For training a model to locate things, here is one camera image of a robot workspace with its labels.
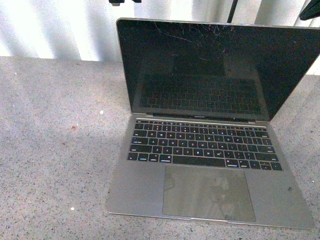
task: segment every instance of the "cracked screen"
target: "cracked screen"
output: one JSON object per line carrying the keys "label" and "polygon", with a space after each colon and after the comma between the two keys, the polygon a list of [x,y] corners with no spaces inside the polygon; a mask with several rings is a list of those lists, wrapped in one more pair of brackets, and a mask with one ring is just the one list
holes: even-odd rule
{"label": "cracked screen", "polygon": [[320,31],[119,19],[133,113],[270,121],[320,53]]}

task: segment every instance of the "laptop screen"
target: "laptop screen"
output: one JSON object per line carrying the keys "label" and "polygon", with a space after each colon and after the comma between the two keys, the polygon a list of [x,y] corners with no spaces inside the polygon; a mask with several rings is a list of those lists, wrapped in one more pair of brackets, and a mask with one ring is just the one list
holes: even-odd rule
{"label": "laptop screen", "polygon": [[270,121],[320,54],[315,28],[119,19],[133,113]]}

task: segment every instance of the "silver laptop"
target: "silver laptop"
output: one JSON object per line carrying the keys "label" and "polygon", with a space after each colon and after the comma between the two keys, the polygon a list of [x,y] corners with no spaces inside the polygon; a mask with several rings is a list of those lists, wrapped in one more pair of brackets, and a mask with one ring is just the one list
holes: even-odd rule
{"label": "silver laptop", "polygon": [[116,25],[132,115],[108,212],[313,228],[269,122],[319,55],[320,30]]}

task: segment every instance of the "key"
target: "key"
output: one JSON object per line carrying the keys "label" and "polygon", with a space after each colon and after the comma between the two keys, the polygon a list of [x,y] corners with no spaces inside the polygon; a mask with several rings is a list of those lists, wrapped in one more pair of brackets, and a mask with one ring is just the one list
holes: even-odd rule
{"label": "key", "polygon": [[198,127],[190,127],[190,133],[198,134],[199,128]]}
{"label": "key", "polygon": [[256,144],[256,145],[262,145],[261,138],[255,138],[255,137],[253,137],[253,138],[252,138],[252,141],[253,141],[253,143]]}
{"label": "key", "polygon": [[207,149],[208,144],[205,141],[198,141],[198,148]]}
{"label": "key", "polygon": [[168,146],[168,140],[167,139],[159,139],[159,145]]}
{"label": "key", "polygon": [[232,150],[232,151],[236,151],[236,150],[238,150],[238,148],[237,148],[237,144],[234,144],[234,143],[228,143],[228,149],[229,149],[229,150]]}
{"label": "key", "polygon": [[177,133],[176,134],[176,139],[185,139],[186,138],[186,134],[185,133]]}
{"label": "key", "polygon": [[250,166],[252,169],[260,169],[260,164],[258,161],[250,161]]}
{"label": "key", "polygon": [[269,153],[269,154],[275,153],[275,149],[272,146],[258,146],[258,150],[260,153]]}
{"label": "key", "polygon": [[255,135],[258,138],[269,138],[269,135],[268,135],[268,133],[266,131],[256,131]]}
{"label": "key", "polygon": [[255,145],[248,145],[247,147],[250,152],[258,152],[257,146]]}
{"label": "key", "polygon": [[181,132],[183,132],[183,133],[190,133],[190,127],[188,127],[188,126],[182,126],[182,127],[181,127]]}
{"label": "key", "polygon": [[218,134],[219,135],[227,135],[227,130],[226,129],[218,129]]}
{"label": "key", "polygon": [[158,154],[149,154],[149,162],[158,162],[159,155]]}
{"label": "key", "polygon": [[233,143],[234,142],[232,136],[224,136],[224,141],[226,143]]}
{"label": "key", "polygon": [[172,147],[170,147],[170,146],[164,146],[162,153],[163,153],[163,154],[172,154]]}
{"label": "key", "polygon": [[245,155],[241,151],[235,151],[234,152],[234,156],[235,156],[236,159],[245,159]]}
{"label": "key", "polygon": [[138,161],[144,161],[146,162],[148,160],[148,154],[147,153],[139,153]]}
{"label": "key", "polygon": [[171,155],[161,154],[160,157],[159,157],[159,161],[162,162],[162,163],[171,163],[172,156]]}
{"label": "key", "polygon": [[254,154],[255,154],[255,158],[260,161],[276,161],[276,162],[279,161],[277,155],[275,154],[258,153],[258,152],[255,152]]}
{"label": "key", "polygon": [[244,155],[245,155],[245,159],[249,159],[249,160],[255,160],[256,159],[253,152],[245,152]]}
{"label": "key", "polygon": [[160,153],[162,153],[162,146],[153,146],[153,147],[152,147],[152,152],[153,152],[154,154],[160,154]]}
{"label": "key", "polygon": [[156,131],[148,131],[148,135],[149,138],[155,138],[157,136],[157,132]]}
{"label": "key", "polygon": [[127,157],[128,160],[137,160],[138,159],[138,153],[136,152],[129,152],[128,153],[128,157]]}
{"label": "key", "polygon": [[167,139],[175,139],[176,138],[176,133],[175,132],[167,132],[166,133],[166,138]]}
{"label": "key", "polygon": [[199,156],[173,156],[174,164],[201,165],[211,167],[225,167],[225,160],[222,158],[199,157]]}
{"label": "key", "polygon": [[172,132],[180,132],[180,126],[172,126]]}
{"label": "key", "polygon": [[179,140],[179,147],[187,147],[188,141],[187,140]]}
{"label": "key", "polygon": [[193,133],[186,133],[185,139],[187,140],[195,140],[195,135]]}
{"label": "key", "polygon": [[209,129],[209,133],[210,133],[210,134],[215,134],[215,135],[216,135],[216,134],[218,134],[218,129],[210,128],[210,129]]}
{"label": "key", "polygon": [[254,131],[245,131],[245,134],[248,136],[248,137],[255,137],[255,132]]}
{"label": "key", "polygon": [[214,156],[214,151],[210,150],[210,149],[205,149],[203,150],[203,154],[205,157],[213,157]]}
{"label": "key", "polygon": [[136,123],[134,129],[144,129],[144,125],[142,123]]}
{"label": "key", "polygon": [[214,136],[212,136],[212,135],[205,135],[204,136],[204,139],[206,140],[206,141],[213,141],[214,140]]}
{"label": "key", "polygon": [[218,149],[228,149],[228,145],[224,142],[218,142]]}
{"label": "key", "polygon": [[208,129],[207,128],[203,128],[203,127],[200,127],[199,128],[199,132],[201,133],[201,134],[208,134],[209,132],[208,132]]}
{"label": "key", "polygon": [[209,149],[217,149],[218,145],[216,142],[208,142],[208,148]]}
{"label": "key", "polygon": [[239,137],[239,136],[234,136],[233,137],[233,141],[237,144],[242,144],[243,143],[243,140],[242,140],[242,137]]}
{"label": "key", "polygon": [[170,125],[163,126],[162,131],[171,132],[171,126]]}
{"label": "key", "polygon": [[224,136],[214,135],[214,140],[215,140],[216,142],[224,142]]}
{"label": "key", "polygon": [[239,160],[239,166],[243,169],[249,169],[249,162],[247,160]]}
{"label": "key", "polygon": [[263,145],[269,145],[269,146],[272,145],[271,140],[268,138],[263,138],[262,142],[263,142]]}
{"label": "key", "polygon": [[261,169],[262,170],[271,170],[271,166],[270,165],[261,165]]}
{"label": "key", "polygon": [[195,140],[203,141],[205,140],[205,137],[202,134],[195,134]]}
{"label": "key", "polygon": [[184,148],[183,155],[191,156],[193,154],[192,148]]}
{"label": "key", "polygon": [[244,144],[253,144],[251,137],[242,138]]}
{"label": "key", "polygon": [[195,148],[195,149],[193,149],[193,155],[195,155],[195,156],[203,156],[204,155],[204,151],[202,149]]}
{"label": "key", "polygon": [[224,151],[222,150],[214,150],[214,156],[217,158],[223,158],[224,157]]}
{"label": "key", "polygon": [[224,151],[224,157],[226,159],[234,159],[235,155],[233,151]]}
{"label": "key", "polygon": [[198,142],[197,141],[188,141],[188,147],[189,148],[197,148]]}
{"label": "key", "polygon": [[230,135],[230,136],[236,136],[236,135],[237,135],[237,132],[236,132],[236,130],[228,130],[228,135]]}
{"label": "key", "polygon": [[162,130],[162,126],[161,125],[154,125],[153,126],[153,130],[154,131],[161,131]]}
{"label": "key", "polygon": [[157,134],[156,134],[156,137],[159,138],[159,139],[164,139],[164,138],[166,138],[166,132],[158,131]]}
{"label": "key", "polygon": [[151,146],[148,145],[130,145],[130,152],[151,153]]}
{"label": "key", "polygon": [[239,167],[238,160],[235,160],[235,159],[226,159],[225,163],[226,163],[226,166],[229,168],[238,168]]}
{"label": "key", "polygon": [[236,135],[237,135],[237,136],[241,136],[241,137],[245,137],[245,136],[246,136],[246,132],[245,132],[245,131],[238,130],[238,131],[236,131]]}
{"label": "key", "polygon": [[271,167],[273,170],[282,171],[282,167],[278,162],[271,162]]}
{"label": "key", "polygon": [[178,140],[176,139],[169,140],[169,146],[172,146],[172,147],[178,146]]}
{"label": "key", "polygon": [[145,137],[145,136],[147,136],[147,131],[145,131],[145,130],[134,130],[133,131],[133,136],[135,136],[135,137]]}
{"label": "key", "polygon": [[183,149],[182,149],[182,147],[174,147],[174,148],[173,148],[173,154],[182,155],[182,154],[183,154]]}
{"label": "key", "polygon": [[153,127],[152,124],[145,124],[143,129],[144,130],[152,130],[152,127]]}
{"label": "key", "polygon": [[238,144],[237,147],[239,151],[243,151],[243,152],[248,151],[247,146],[245,144]]}
{"label": "key", "polygon": [[133,137],[131,140],[132,144],[141,144],[141,145],[147,145],[148,144],[148,138],[146,137]]}

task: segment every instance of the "speckled countertop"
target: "speckled countertop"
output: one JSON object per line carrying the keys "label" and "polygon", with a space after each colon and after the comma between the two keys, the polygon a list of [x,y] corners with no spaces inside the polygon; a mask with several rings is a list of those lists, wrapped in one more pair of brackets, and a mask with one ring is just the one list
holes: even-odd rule
{"label": "speckled countertop", "polygon": [[130,116],[122,65],[0,57],[0,239],[320,239],[320,77],[272,121],[316,228],[108,214]]}

